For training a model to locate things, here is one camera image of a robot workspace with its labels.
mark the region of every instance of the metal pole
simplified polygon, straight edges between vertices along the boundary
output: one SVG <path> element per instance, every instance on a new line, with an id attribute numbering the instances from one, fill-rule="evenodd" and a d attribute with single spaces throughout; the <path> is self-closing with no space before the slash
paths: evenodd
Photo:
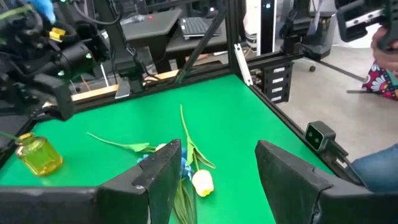
<path id="1" fill-rule="evenodd" d="M 228 46 L 228 65 L 229 70 L 233 74 L 239 74 L 239 64 L 234 51 L 234 44 L 238 43 L 239 32 L 236 19 L 236 0 L 226 1 L 226 33 L 227 33 L 227 46 Z"/>
<path id="2" fill-rule="evenodd" d="M 222 9 L 221 11 L 219 11 L 218 15 L 213 19 L 213 23 L 210 25 L 205 36 L 199 41 L 199 44 L 197 45 L 197 47 L 195 47 L 195 50 L 193 50 L 191 56 L 189 56 L 188 61 L 185 63 L 183 68 L 181 68 L 176 74 L 175 82 L 181 83 L 185 75 L 190 73 L 193 64 L 198 59 L 199 55 L 203 52 L 203 49 L 207 46 L 207 43 L 213 37 L 213 34 L 216 32 L 217 28 L 220 27 L 225 17 L 226 17 L 226 9 Z"/>

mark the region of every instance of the jeans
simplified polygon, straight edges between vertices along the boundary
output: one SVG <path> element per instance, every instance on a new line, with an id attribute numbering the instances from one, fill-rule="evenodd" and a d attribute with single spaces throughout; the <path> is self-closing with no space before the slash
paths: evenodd
<path id="1" fill-rule="evenodd" d="M 370 191 L 398 191 L 398 144 L 356 159 L 351 165 Z"/>

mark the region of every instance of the tulip flower head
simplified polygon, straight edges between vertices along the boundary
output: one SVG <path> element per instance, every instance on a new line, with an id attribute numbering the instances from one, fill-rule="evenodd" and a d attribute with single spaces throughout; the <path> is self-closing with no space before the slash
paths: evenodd
<path id="1" fill-rule="evenodd" d="M 193 175 L 191 182 L 201 197 L 206 197 L 214 191 L 213 178 L 207 170 L 198 170 Z"/>
<path id="2" fill-rule="evenodd" d="M 162 149 L 165 145 L 167 145 L 167 144 L 160 144 L 160 145 L 158 145 L 157 147 L 156 147 L 156 149 L 155 149 L 155 151 L 158 151 L 159 149 Z"/>

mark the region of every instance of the yellow glass bottle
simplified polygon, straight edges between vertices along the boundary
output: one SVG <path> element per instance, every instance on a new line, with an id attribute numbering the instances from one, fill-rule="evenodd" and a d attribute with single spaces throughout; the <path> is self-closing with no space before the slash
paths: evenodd
<path id="1" fill-rule="evenodd" d="M 62 166 L 63 159 L 45 137 L 33 133 L 19 136 L 17 157 L 38 176 L 48 175 Z"/>

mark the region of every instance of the green tablecloth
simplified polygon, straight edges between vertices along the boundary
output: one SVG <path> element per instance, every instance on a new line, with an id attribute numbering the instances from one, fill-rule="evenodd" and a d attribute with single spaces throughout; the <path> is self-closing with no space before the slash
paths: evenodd
<path id="1" fill-rule="evenodd" d="M 254 156 L 259 139 L 329 171 L 248 87 L 230 75 L 76 114 L 64 123 L 38 124 L 33 131 L 49 139 L 63 156 L 64 166 L 54 175 L 38 178 L 12 156 L 0 170 L 0 185 L 102 184 L 135 165 L 141 155 L 86 133 L 125 144 L 150 142 L 156 146 L 182 139 L 185 145 L 180 105 L 193 141 L 217 166 L 211 170 L 215 191 L 197 200 L 199 224 L 275 222 Z"/>

